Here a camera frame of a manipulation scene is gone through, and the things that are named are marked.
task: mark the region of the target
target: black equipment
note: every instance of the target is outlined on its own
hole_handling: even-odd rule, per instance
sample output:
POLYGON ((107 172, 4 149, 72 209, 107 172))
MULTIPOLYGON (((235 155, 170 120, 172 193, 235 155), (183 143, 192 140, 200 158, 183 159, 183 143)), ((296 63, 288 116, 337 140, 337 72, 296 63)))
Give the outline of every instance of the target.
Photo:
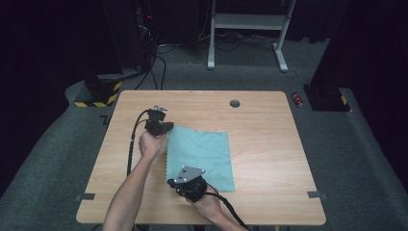
POLYGON ((197 202, 205 194, 212 195, 221 200, 224 205, 228 208, 232 216, 237 220, 240 226, 244 227, 246 230, 250 230, 248 226, 240 219, 238 214, 235 212, 234 207, 231 203, 222 195, 220 195, 214 187, 207 184, 204 178, 201 176, 205 173, 204 169, 196 167, 185 167, 183 166, 177 175, 176 179, 168 179, 167 183, 173 188, 176 189, 176 192, 190 200, 192 203, 197 202), (206 192, 207 186, 216 191, 216 193, 206 192))
POLYGON ((84 79, 75 105, 112 106, 122 80, 151 68, 159 39, 155 1, 74 0, 61 8, 69 15, 62 26, 67 54, 61 56, 84 79))
POLYGON ((167 109, 161 108, 159 106, 154 106, 153 110, 149 109, 147 111, 149 119, 146 120, 144 128, 152 136, 158 137, 162 134, 165 134, 168 131, 170 131, 174 126, 173 122, 163 122, 166 117, 166 114, 163 113, 163 111, 167 111, 167 109))
POLYGON ((201 176, 204 169, 182 167, 176 179, 168 179, 167 183, 176 189, 176 192, 195 203, 201 199, 207 190, 207 182, 201 176))

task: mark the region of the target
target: white metal frame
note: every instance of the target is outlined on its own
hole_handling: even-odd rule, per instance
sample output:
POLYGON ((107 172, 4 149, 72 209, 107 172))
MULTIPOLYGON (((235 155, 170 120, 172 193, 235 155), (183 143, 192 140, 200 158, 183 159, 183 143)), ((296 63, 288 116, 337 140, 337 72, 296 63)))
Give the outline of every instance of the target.
POLYGON ((216 50, 215 36, 216 28, 229 29, 252 29, 252 30, 275 30, 281 31, 278 43, 273 44, 273 51, 279 63, 282 72, 288 71, 285 58, 282 54, 282 45, 285 35, 291 22, 292 12, 296 0, 291 0, 288 11, 285 15, 268 15, 268 14, 233 14, 233 13, 216 13, 216 0, 213 0, 213 9, 211 17, 211 35, 208 52, 208 68, 216 67, 216 50))

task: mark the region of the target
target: towel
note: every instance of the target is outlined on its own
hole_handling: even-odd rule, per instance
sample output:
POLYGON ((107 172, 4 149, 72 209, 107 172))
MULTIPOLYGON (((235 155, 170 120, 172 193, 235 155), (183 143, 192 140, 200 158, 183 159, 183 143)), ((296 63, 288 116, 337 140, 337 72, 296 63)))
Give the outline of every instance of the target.
POLYGON ((167 180, 182 166, 205 169, 202 177, 220 192, 234 192, 228 133, 200 132, 174 126, 168 135, 167 180))

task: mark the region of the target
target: table top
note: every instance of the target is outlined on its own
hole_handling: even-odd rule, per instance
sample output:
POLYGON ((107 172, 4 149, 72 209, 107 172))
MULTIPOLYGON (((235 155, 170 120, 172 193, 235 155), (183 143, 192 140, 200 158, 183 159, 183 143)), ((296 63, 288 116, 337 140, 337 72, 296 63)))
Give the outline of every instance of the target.
MULTIPOLYGON (((228 132, 236 191, 222 195, 246 224, 325 223, 319 198, 307 194, 317 189, 285 93, 221 90, 123 91, 85 191, 94 193, 94 199, 82 200, 79 222, 103 222, 126 178, 135 121, 154 105, 168 109, 165 121, 198 131, 228 132), (240 107, 231 107, 231 100, 239 100, 240 107)), ((136 137, 143 131, 138 127, 136 137)), ((133 166, 139 158, 136 142, 133 166)), ((153 163, 136 223, 208 223, 166 183, 166 155, 153 163)))

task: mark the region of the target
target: dark background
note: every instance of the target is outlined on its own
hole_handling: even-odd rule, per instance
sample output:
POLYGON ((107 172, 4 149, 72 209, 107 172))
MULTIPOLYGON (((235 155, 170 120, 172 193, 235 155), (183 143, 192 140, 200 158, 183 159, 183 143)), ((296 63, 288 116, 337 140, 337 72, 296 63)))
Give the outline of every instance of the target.
MULTIPOLYGON (((321 88, 338 83, 338 87, 352 89, 407 189, 407 8, 404 1, 397 0, 350 1, 334 34, 346 3, 298 0, 287 39, 332 39, 319 66, 323 74, 315 81, 321 88), (342 74, 335 73, 338 68, 334 66, 339 65, 342 74)), ((104 11, 107 5, 95 0, 86 5, 79 1, 2 1, 1 193, 43 132, 68 106, 65 89, 89 74, 116 73, 123 67, 104 11)), ((157 6, 157 13, 162 13, 159 28, 168 37, 195 45, 204 25, 204 34, 209 32, 206 6, 204 0, 165 0, 157 6)), ((281 13, 285 9, 280 0, 218 1, 217 6, 219 12, 229 13, 281 13)))

